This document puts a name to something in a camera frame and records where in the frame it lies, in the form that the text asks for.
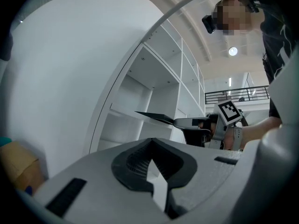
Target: cardboard box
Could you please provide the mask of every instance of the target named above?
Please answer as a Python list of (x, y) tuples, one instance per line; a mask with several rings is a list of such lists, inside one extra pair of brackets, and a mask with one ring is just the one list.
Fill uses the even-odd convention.
[(18, 142), (0, 147), (0, 161), (17, 189), (34, 194), (44, 182), (38, 158)]

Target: ceiling light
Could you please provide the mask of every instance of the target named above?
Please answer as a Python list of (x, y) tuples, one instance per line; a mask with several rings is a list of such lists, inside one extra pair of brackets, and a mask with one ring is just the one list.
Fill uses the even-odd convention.
[(229, 50), (228, 50), (228, 53), (231, 55), (231, 56), (235, 56), (237, 55), (238, 53), (238, 49), (236, 47), (231, 47)]

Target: wrist strap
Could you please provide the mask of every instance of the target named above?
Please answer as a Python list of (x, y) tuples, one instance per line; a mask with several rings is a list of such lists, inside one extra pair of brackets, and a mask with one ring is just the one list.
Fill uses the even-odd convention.
[(234, 127), (234, 145), (233, 150), (239, 150), (242, 142), (242, 128)]

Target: person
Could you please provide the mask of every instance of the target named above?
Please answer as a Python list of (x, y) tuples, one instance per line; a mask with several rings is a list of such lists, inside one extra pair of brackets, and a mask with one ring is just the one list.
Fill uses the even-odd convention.
[[(277, 74), (289, 61), (295, 47), (295, 40), (292, 38), (291, 30), (283, 23), (283, 17), (275, 13), (275, 6), (271, 6), (274, 16), (259, 9), (259, 13), (250, 13), (239, 0), (221, 0), (214, 11), (212, 18), (216, 29), (222, 30), (225, 35), (236, 33), (248, 33), (256, 31), (263, 36), (265, 55), (263, 65), (271, 83)], [(270, 100), (269, 117), (257, 125), (242, 128), (241, 149), (251, 140), (261, 139), (269, 130), (281, 125), (280, 116)], [(212, 134), (215, 131), (215, 124), (211, 125)], [(225, 149), (232, 149), (234, 143), (234, 130), (227, 130), (223, 140)]]

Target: black plastic part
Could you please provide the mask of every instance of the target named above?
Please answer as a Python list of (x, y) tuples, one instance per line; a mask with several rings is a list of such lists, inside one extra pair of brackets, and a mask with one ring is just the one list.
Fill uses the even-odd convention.
[(213, 18), (211, 15), (204, 16), (201, 21), (206, 27), (206, 30), (209, 34), (212, 34), (216, 30), (216, 26), (214, 25)]
[(192, 126), (198, 126), (200, 123), (203, 123), (202, 128), (211, 130), (211, 120), (210, 119), (192, 119)]
[(186, 144), (204, 147), (204, 143), (206, 142), (206, 138), (211, 134), (211, 131), (205, 129), (199, 130), (186, 130), (182, 129)]
[(139, 114), (142, 114), (142, 115), (145, 115), (147, 117), (150, 117), (152, 119), (161, 121), (161, 122), (166, 123), (168, 125), (172, 125), (173, 124), (173, 119), (170, 118), (170, 117), (168, 117), (165, 114), (155, 114), (155, 113), (147, 113), (147, 112), (139, 112), (139, 111), (135, 111), (135, 112), (139, 113)]
[(168, 190), (166, 206), (164, 211), (171, 219), (175, 219), (179, 216), (184, 215), (188, 211), (179, 205), (176, 205), (171, 190)]
[(59, 217), (63, 217), (85, 184), (86, 181), (83, 179), (72, 179), (46, 206), (46, 209)]
[(223, 150), (224, 149), (224, 143), (223, 141), (221, 141), (221, 144), (220, 144), (220, 149)]
[(151, 160), (167, 181), (169, 190), (184, 187), (197, 171), (196, 160), (189, 154), (158, 139), (146, 139), (116, 156), (111, 164), (112, 173), (130, 190), (153, 193), (153, 185), (146, 181)]
[(217, 124), (219, 114), (210, 113), (210, 114), (207, 115), (207, 117), (210, 118), (212, 123)]
[(236, 165), (238, 162), (237, 159), (230, 159), (230, 158), (225, 158), (225, 157), (220, 157), (220, 156), (216, 157), (214, 160), (218, 161), (218, 162), (231, 164), (231, 165)]

